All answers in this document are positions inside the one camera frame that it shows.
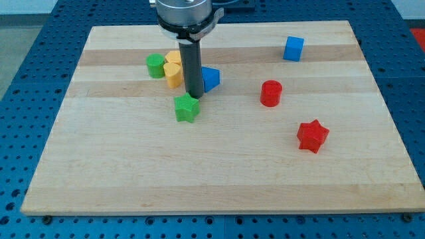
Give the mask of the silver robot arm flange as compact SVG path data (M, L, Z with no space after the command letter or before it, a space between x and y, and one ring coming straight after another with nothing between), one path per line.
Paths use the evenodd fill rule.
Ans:
M163 34L180 44L193 44L207 36L224 17L211 0L155 0Z

